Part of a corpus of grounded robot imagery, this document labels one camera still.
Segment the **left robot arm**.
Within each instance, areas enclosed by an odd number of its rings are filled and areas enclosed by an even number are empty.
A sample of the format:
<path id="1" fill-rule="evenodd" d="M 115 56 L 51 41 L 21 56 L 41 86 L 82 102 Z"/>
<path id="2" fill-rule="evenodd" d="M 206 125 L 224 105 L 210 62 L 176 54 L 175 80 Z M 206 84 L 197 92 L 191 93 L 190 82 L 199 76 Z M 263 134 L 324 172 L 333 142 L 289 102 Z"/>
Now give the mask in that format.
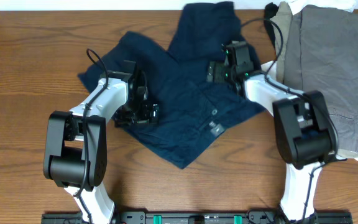
<path id="1" fill-rule="evenodd" d="M 64 188 L 80 212 L 45 214 L 42 223 L 114 223 L 115 204 L 103 184 L 106 126 L 110 120 L 118 128 L 158 122 L 159 107 L 149 101 L 145 73 L 135 62 L 124 61 L 121 72 L 102 69 L 82 103 L 48 119 L 44 176 Z"/>

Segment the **navy blue shorts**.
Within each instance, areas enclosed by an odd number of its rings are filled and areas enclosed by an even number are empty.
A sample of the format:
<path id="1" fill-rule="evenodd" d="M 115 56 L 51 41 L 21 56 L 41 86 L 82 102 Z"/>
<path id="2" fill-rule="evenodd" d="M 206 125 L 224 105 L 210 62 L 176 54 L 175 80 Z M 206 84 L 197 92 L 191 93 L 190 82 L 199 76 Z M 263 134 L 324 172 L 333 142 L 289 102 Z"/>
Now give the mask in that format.
<path id="1" fill-rule="evenodd" d="M 102 60 L 118 72 L 126 60 L 134 61 L 145 73 L 151 101 L 159 106 L 157 124 L 131 126 L 127 132 L 183 169 L 226 129 L 263 112 L 229 84 L 206 79 L 209 63 L 224 60 L 223 46 L 233 40 L 242 35 L 230 1 L 187 4 L 167 49 L 127 32 Z"/>

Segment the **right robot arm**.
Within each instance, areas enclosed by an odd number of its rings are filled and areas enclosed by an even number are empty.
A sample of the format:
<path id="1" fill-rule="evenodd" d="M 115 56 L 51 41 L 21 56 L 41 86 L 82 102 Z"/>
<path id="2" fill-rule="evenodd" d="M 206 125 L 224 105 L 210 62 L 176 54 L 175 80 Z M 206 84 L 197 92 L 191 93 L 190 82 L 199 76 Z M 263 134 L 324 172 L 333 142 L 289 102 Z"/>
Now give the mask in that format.
<path id="1" fill-rule="evenodd" d="M 228 83 L 239 96 L 272 116 L 275 140 L 286 163 L 285 189 L 277 223 L 317 223 L 313 206 L 318 176 L 335 158 L 337 134 L 319 91 L 287 87 L 258 71 L 246 41 L 223 46 L 225 59 L 208 65 L 207 81 Z"/>

